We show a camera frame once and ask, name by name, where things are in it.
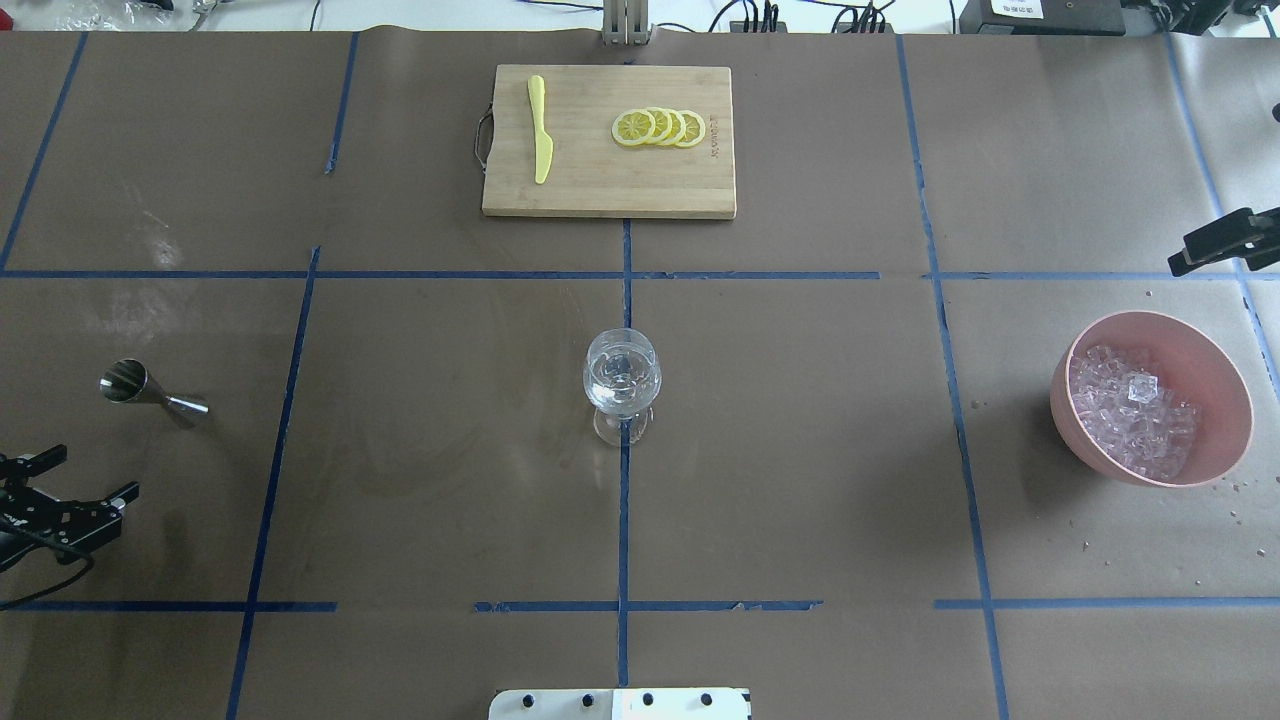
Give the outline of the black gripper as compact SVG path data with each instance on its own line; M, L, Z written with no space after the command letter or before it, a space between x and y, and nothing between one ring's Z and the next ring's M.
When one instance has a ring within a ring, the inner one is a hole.
M67 461L68 447L55 445L40 454L1 455L3 479L32 479ZM77 556L64 547L93 553L122 534L124 507L140 497L140 483L129 482L106 498L59 500L40 489L14 484L1 492L1 569L8 571L36 550L52 550L60 564Z

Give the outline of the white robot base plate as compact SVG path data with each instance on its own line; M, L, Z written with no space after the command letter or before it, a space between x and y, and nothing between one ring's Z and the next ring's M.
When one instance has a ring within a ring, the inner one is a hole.
M751 719L750 691L732 687L508 689L489 719Z

